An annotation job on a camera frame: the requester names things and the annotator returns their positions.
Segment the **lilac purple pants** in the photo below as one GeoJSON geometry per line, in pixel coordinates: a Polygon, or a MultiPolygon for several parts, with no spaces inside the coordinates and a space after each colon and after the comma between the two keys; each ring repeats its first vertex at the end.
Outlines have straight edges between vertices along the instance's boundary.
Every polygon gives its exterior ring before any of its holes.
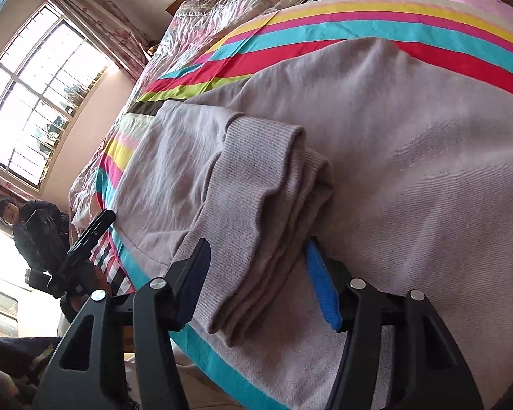
{"type": "Polygon", "coordinates": [[[345,338],[303,245],[421,290],[485,408],[513,390],[513,94],[378,38],[153,103],[111,205],[136,285],[209,241],[188,358],[250,409],[322,409],[345,338]]]}

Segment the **plaid checked cloth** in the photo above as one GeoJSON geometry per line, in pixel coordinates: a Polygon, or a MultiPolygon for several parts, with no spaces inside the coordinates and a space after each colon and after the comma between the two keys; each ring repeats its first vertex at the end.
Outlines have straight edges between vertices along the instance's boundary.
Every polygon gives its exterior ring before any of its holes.
{"type": "Polygon", "coordinates": [[[120,261],[112,232],[107,231],[92,250],[90,261],[104,275],[104,280],[111,288],[113,295],[133,293],[135,287],[120,261]]]}

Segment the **person in black jacket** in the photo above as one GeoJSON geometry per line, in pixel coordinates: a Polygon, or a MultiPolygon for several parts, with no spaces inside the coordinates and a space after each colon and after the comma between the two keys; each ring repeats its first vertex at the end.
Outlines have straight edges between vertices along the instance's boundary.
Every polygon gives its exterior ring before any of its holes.
{"type": "Polygon", "coordinates": [[[57,234],[64,246],[68,248],[68,215],[62,212],[57,205],[42,200],[32,200],[23,205],[17,205],[13,199],[8,197],[0,201],[0,217],[4,223],[12,227],[16,249],[32,269],[45,272],[48,270],[44,260],[46,240],[42,236],[32,233],[26,225],[32,214],[38,210],[45,210],[47,215],[51,217],[57,234]]]}

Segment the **pink floral curtain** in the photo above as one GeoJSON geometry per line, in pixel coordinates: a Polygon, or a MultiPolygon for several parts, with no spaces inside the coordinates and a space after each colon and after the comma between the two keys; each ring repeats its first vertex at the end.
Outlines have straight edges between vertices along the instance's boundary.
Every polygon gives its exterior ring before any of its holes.
{"type": "Polygon", "coordinates": [[[112,0],[47,0],[74,23],[131,80],[148,63],[149,42],[112,0]]]}

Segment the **pink floral quilt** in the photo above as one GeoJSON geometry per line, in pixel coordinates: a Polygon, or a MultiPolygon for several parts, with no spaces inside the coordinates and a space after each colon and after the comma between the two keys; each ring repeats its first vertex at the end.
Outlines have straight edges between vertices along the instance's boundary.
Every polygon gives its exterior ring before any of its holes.
{"type": "Polygon", "coordinates": [[[260,15],[319,0],[188,0],[181,4],[168,28],[135,83],[126,104],[104,136],[90,162],[70,188],[71,226],[81,233],[98,214],[94,199],[99,159],[108,140],[117,132],[129,107],[153,80],[164,73],[193,63],[214,43],[260,15]]]}

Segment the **rainbow striped bed sheet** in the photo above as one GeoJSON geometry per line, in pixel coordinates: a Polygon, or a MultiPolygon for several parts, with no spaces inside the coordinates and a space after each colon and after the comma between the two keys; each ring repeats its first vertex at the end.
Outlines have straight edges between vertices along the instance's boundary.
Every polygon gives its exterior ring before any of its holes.
{"type": "MultiPolygon", "coordinates": [[[[444,0],[324,0],[245,22],[190,65],[157,77],[135,102],[186,100],[284,60],[367,37],[391,41],[426,64],[483,82],[513,99],[513,25],[507,21],[444,0]]],[[[111,206],[139,136],[151,120],[129,110],[99,159],[94,198],[102,208],[111,206]]],[[[134,287],[141,286],[142,270],[118,231],[111,232],[129,279],[134,287]]],[[[286,409],[234,372],[190,327],[173,339],[246,408],[286,409]]]]}

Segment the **window with white frame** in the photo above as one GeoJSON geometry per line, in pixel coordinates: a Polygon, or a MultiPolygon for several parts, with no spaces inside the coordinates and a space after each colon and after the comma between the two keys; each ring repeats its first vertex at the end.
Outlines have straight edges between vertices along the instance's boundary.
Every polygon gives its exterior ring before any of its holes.
{"type": "Polygon", "coordinates": [[[57,9],[33,13],[0,54],[0,168],[39,188],[78,110],[112,68],[57,9]]]}

